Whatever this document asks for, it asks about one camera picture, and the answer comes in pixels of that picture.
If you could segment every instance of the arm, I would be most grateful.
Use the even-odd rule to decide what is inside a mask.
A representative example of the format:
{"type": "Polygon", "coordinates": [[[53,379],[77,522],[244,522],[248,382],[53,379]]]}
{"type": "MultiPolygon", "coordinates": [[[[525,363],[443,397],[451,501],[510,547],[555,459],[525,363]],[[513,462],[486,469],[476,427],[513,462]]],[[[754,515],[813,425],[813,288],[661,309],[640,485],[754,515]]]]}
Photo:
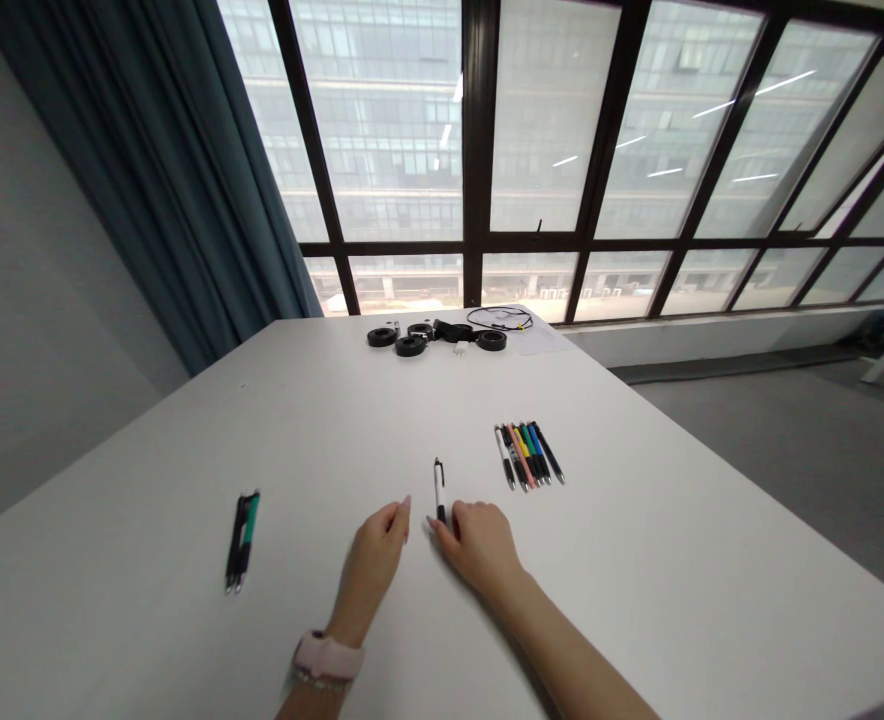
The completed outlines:
{"type": "Polygon", "coordinates": [[[522,646],[566,720],[658,717],[522,568],[501,510],[460,500],[452,517],[458,538],[428,518],[443,553],[522,646]]]}
{"type": "MultiPolygon", "coordinates": [[[[409,540],[411,506],[411,496],[402,503],[389,503],[368,518],[356,532],[324,637],[331,637],[346,647],[362,647],[382,598],[395,577],[402,546],[409,540]]],[[[347,690],[322,690],[297,682],[276,720],[336,720],[347,690]]]]}

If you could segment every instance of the blue curtain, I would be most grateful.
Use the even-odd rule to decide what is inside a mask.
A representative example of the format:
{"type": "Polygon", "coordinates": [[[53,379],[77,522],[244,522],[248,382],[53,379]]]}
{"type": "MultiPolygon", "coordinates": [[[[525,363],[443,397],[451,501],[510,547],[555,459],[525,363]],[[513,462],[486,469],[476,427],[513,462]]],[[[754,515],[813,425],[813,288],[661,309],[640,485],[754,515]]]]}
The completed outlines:
{"type": "Polygon", "coordinates": [[[215,0],[0,0],[0,48],[191,373],[321,316],[215,0]]]}

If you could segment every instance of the black roll of tape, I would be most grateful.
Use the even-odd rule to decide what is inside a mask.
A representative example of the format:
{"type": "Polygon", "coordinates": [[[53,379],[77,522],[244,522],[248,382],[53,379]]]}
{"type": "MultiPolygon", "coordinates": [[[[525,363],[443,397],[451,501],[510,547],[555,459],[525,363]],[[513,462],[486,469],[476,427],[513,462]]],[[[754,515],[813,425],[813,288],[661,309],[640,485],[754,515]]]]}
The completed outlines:
{"type": "Polygon", "coordinates": [[[399,339],[399,333],[395,328],[384,327],[370,330],[366,337],[369,339],[370,347],[388,347],[399,339]]]}
{"type": "Polygon", "coordinates": [[[395,341],[395,354],[399,357],[415,357],[421,355],[428,342],[421,335],[410,335],[395,341]]]}
{"type": "Polygon", "coordinates": [[[428,323],[416,323],[409,325],[409,335],[425,335],[428,340],[435,340],[435,328],[428,323]]]}
{"type": "Polygon", "coordinates": [[[505,350],[505,340],[505,333],[498,330],[483,330],[475,338],[475,344],[483,350],[496,352],[498,350],[505,350]]]}

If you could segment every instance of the gray floor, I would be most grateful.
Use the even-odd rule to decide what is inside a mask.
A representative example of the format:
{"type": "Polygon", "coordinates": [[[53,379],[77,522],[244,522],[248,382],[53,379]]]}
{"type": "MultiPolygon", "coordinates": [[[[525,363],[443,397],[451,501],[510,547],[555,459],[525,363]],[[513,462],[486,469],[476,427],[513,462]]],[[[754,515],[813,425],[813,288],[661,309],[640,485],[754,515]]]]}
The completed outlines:
{"type": "Polygon", "coordinates": [[[884,582],[884,375],[860,383],[868,368],[854,360],[635,390],[884,582]]]}

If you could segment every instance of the right hand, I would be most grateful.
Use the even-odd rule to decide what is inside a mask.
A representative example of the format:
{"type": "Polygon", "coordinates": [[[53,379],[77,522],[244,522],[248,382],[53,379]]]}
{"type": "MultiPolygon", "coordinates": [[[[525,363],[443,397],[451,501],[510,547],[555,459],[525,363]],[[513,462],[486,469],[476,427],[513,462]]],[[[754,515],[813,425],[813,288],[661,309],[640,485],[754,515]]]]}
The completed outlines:
{"type": "Polygon", "coordinates": [[[491,604],[513,597],[528,573],[519,562],[509,521],[495,505],[452,505],[452,526],[458,537],[438,520],[429,524],[452,567],[491,604]]]}

